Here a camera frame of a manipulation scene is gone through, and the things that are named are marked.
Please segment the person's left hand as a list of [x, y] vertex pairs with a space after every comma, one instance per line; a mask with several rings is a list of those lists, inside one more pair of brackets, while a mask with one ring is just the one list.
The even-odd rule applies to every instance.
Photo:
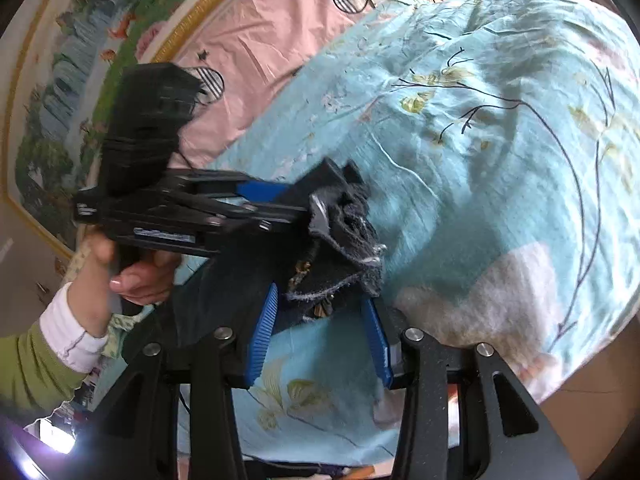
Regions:
[[139, 306], [162, 302], [170, 295], [181, 263], [180, 255], [146, 252], [132, 266], [113, 274], [116, 244], [96, 230], [88, 234], [86, 242], [90, 252], [67, 289], [67, 303], [76, 321], [89, 335], [101, 338], [106, 334], [114, 295]]

